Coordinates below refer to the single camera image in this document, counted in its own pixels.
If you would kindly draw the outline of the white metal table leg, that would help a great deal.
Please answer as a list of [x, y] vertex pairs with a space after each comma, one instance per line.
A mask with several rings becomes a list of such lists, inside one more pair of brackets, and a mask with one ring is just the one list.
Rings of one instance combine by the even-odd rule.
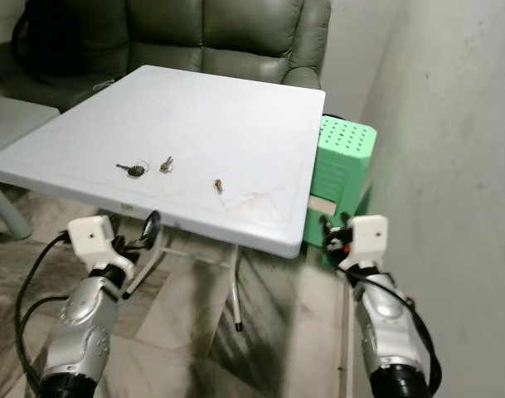
[[234, 245], [229, 260], [231, 294], [230, 303], [233, 314], [234, 328], [237, 332], [244, 331], [240, 310], [240, 281], [238, 281], [238, 269], [240, 268], [240, 246]]
[[135, 247], [132, 253], [139, 255], [138, 261], [135, 262], [135, 276], [127, 285], [122, 295], [122, 299], [130, 299], [136, 289], [141, 287], [143, 281], [156, 269], [163, 255], [165, 255], [166, 238], [164, 235], [158, 235], [151, 243], [142, 243]]

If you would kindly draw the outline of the key with black head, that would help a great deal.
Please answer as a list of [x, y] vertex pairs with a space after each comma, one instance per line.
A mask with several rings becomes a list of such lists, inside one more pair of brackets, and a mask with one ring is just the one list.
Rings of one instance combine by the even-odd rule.
[[148, 164], [144, 162], [138, 162], [132, 164], [132, 166], [124, 166], [123, 164], [116, 164], [116, 167], [119, 167], [119, 169], [123, 169], [129, 177], [138, 178], [146, 173]]

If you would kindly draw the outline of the green plastic stool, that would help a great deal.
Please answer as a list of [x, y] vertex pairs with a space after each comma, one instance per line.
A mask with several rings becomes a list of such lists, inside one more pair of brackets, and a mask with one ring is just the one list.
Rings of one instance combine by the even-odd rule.
[[376, 130], [369, 125], [330, 114], [321, 118], [303, 235], [303, 241], [309, 246], [322, 244], [322, 216], [339, 226], [342, 215], [365, 213], [363, 183], [368, 175], [375, 138]]

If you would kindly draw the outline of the white folding table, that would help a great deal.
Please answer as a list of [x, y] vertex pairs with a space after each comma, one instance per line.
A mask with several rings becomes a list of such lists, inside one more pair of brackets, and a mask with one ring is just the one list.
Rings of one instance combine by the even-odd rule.
[[[0, 182], [131, 217], [158, 210], [166, 226], [291, 259], [324, 96], [142, 66], [0, 149]], [[116, 167], [138, 162], [148, 164], [138, 178]]]

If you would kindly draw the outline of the grey side table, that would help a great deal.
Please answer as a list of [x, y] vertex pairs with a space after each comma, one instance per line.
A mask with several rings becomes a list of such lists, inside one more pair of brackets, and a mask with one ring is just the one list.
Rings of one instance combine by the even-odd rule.
[[[0, 149], [28, 135], [32, 130], [59, 116], [60, 111], [50, 106], [33, 104], [0, 96]], [[0, 217], [14, 239], [26, 239], [32, 234], [28, 220], [17, 211], [0, 190]]]

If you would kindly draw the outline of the green leather sofa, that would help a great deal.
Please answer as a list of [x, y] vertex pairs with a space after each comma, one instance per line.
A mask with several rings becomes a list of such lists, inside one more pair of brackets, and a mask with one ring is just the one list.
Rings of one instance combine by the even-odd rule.
[[61, 0], [76, 16], [83, 75], [28, 75], [0, 43], [0, 96], [73, 109], [142, 66], [316, 90], [329, 0]]

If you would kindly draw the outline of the black bag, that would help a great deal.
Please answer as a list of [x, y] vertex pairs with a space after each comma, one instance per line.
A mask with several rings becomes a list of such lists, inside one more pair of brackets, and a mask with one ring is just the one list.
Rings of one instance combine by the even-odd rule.
[[123, 0], [26, 0], [13, 28], [13, 60], [26, 75], [119, 75], [124, 68]]

